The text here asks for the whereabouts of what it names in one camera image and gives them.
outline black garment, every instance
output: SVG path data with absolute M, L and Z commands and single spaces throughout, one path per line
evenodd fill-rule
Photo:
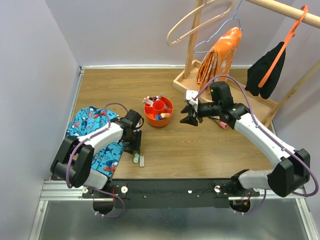
M 266 75 L 267 71 L 271 67 L 283 45 L 284 42 L 280 42 L 274 49 L 268 51 L 263 57 L 261 57 L 254 65 L 252 65 L 248 69 L 245 90 L 252 93 L 253 96 L 258 96 L 260 94 L 263 99 L 268 99 L 276 88 L 282 68 L 285 63 L 286 49 L 284 49 L 281 57 L 274 66 L 274 69 L 272 70 L 263 87 L 258 87 L 258 84 Z

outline gray floor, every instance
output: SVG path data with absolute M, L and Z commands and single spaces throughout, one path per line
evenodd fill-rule
M 251 215 L 230 209 L 127 209 L 95 216 L 90 201 L 49 202 L 41 240 L 304 240 L 295 199 L 268 199 Z

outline orange hanger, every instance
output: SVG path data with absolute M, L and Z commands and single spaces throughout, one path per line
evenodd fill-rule
M 271 67 L 269 68 L 269 70 L 266 72 L 266 74 L 264 75 L 264 77 L 263 77 L 262 80 L 260 81 L 260 83 L 259 83 L 259 85 L 258 85 L 259 88 L 262 88 L 262 87 L 265 85 L 267 79 L 269 78 L 269 76 L 270 76 L 270 74 L 272 73 L 272 71 L 274 70 L 277 62 L 279 61 L 282 53 L 283 53 L 284 50 L 286 49 L 286 47 L 287 47 L 290 39 L 296 35 L 295 30 L 297 29 L 297 27 L 299 26 L 299 24 L 302 22 L 302 20 L 303 20 L 303 19 L 305 18 L 305 16 L 307 15 L 308 5 L 302 6 L 302 7 L 301 7 L 301 10 L 303 10 L 303 14 L 302 14 L 300 20 L 299 20 L 299 21 L 296 20 L 296 21 L 294 22 L 293 26 L 291 27 L 291 30 L 289 31 L 288 35 L 287 35 L 287 36 L 285 37 L 285 39 L 284 39 L 284 44 L 283 44 L 282 48 L 280 49 L 278 55 L 277 55 L 276 58 L 274 59 Z

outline blue patterned fabric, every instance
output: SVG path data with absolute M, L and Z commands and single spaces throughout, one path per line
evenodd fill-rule
M 107 114 L 110 119 L 118 116 L 110 110 L 107 110 Z M 100 129 L 107 123 L 108 120 L 102 108 L 85 107 L 76 113 L 75 118 L 67 128 L 65 136 L 73 136 L 75 138 L 84 136 Z M 118 166 L 123 151 L 122 142 L 113 142 L 93 156 L 91 167 L 111 177 Z

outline wooden table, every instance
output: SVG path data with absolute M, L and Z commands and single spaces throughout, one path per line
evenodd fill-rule
M 250 168 L 267 170 L 272 165 L 243 135 L 222 129 L 211 119 L 198 127 L 181 124 L 184 95 L 172 87 L 181 69 L 86 69 L 75 113 L 81 108 L 103 108 L 119 102 L 144 116 L 143 97 L 164 93 L 174 105 L 169 125 L 156 128 L 145 122 L 142 127 L 141 155 L 144 167 L 123 153 L 114 178 L 228 178 Z M 118 105 L 108 108 L 120 116 Z

